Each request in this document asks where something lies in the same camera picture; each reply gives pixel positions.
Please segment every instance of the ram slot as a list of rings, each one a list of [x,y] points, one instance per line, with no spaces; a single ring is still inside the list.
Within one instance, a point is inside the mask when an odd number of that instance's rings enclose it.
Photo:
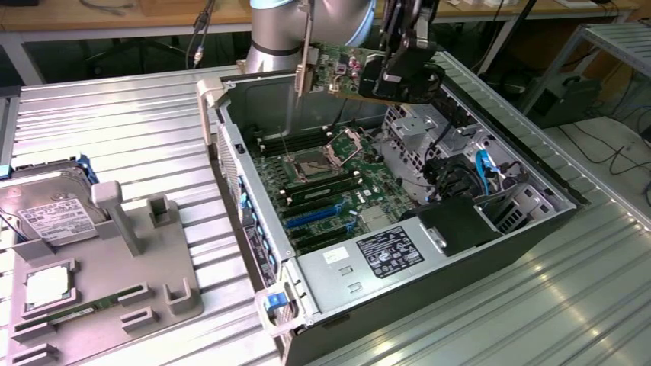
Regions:
[[[319,135],[292,136],[283,139],[267,140],[260,143],[263,156],[271,157],[288,152],[323,146],[328,143],[328,138],[323,133]]]
[[[320,198],[330,197],[335,194],[352,191],[362,187],[362,178],[352,177],[344,181],[327,183],[319,187],[314,187],[306,191],[296,192],[287,197],[287,205],[303,204],[310,201],[319,200]]]
[[[296,185],[294,187],[282,188],[280,194],[283,194],[284,196],[291,196],[292,194],[295,194],[300,191],[306,191],[308,189],[312,189],[314,187],[319,187],[319,186],[324,185],[326,183],[334,183],[334,182],[344,181],[346,179],[348,179],[351,177],[356,177],[356,176],[359,176],[359,171],[351,170],[350,172],[346,172],[344,174],[339,174],[339,175],[335,175],[334,177],[323,178],[318,181],[311,181],[310,183],[306,183],[303,185]]]

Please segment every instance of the power supply label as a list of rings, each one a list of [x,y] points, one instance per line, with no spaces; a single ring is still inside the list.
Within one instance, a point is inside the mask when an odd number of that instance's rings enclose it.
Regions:
[[[403,226],[358,240],[358,246],[378,278],[386,278],[426,260]]]

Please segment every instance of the hard drive label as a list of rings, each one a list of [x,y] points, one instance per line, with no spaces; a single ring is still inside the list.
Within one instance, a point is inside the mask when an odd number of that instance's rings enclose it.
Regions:
[[[78,199],[19,211],[23,222],[39,236],[52,241],[95,229],[91,217]]]

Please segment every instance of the green circuit board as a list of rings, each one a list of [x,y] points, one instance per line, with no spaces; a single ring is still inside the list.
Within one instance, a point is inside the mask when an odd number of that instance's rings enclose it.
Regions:
[[[331,140],[332,151],[342,161],[358,150],[358,146],[347,134],[339,134],[343,130],[332,131],[332,136],[336,136],[336,138]],[[328,152],[324,146],[311,147],[278,156],[266,157],[259,154],[254,157],[268,197],[272,200],[280,222],[286,227],[286,233],[299,254],[312,252],[376,230],[382,225],[386,226],[398,222],[402,214],[416,207],[412,198],[396,181],[396,177],[384,165],[383,160],[376,158],[378,152],[371,146],[371,141],[362,136],[359,143],[362,144],[362,150],[352,155],[342,167],[338,167],[328,160]],[[294,206],[288,205],[287,197],[280,194],[283,189],[300,188],[304,184],[319,182],[328,178],[338,178],[351,172],[359,172],[359,178],[354,179],[355,184],[362,179],[362,183],[355,189],[348,189],[350,186],[343,184],[344,191],[328,194],[323,198],[331,201],[328,206],[308,210],[296,216],[284,217],[286,211],[295,210],[295,207],[300,209],[300,207],[310,206],[310,202]],[[340,213],[336,216],[287,229],[290,220],[308,216],[335,205],[340,205]],[[368,223],[370,215],[375,215],[379,220]],[[342,228],[347,227],[347,225],[350,229],[344,234],[328,240],[312,240],[314,238],[318,239],[322,234],[334,233],[338,229],[343,232]],[[295,233],[306,232],[308,234],[294,239]]]
[[[318,43],[319,60],[314,66],[311,90],[327,90],[340,98],[363,98],[359,93],[362,68],[371,55],[382,52],[364,48]]]

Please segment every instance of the aluminum table surface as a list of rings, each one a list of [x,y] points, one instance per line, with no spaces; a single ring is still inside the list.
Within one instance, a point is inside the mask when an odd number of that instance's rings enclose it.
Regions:
[[[437,59],[593,204],[515,265],[312,365],[649,364],[649,219],[454,58],[443,53]],[[30,87],[22,95],[15,165],[83,151],[100,179],[124,184],[126,208],[155,193],[166,193],[182,206],[207,311],[90,364],[130,364],[135,359],[144,364],[280,363],[252,308],[251,283],[202,146],[195,82],[215,72],[236,70]],[[0,255],[4,339],[11,256],[7,251]]]
[[[226,217],[199,127],[196,82],[235,66],[23,89],[14,166],[91,158],[102,181],[122,182],[124,208],[146,197],[176,200],[206,311],[88,361],[116,364],[279,365],[276,345],[254,308],[254,288]],[[8,247],[7,231],[3,248]],[[0,352],[7,348],[11,251],[0,254]]]

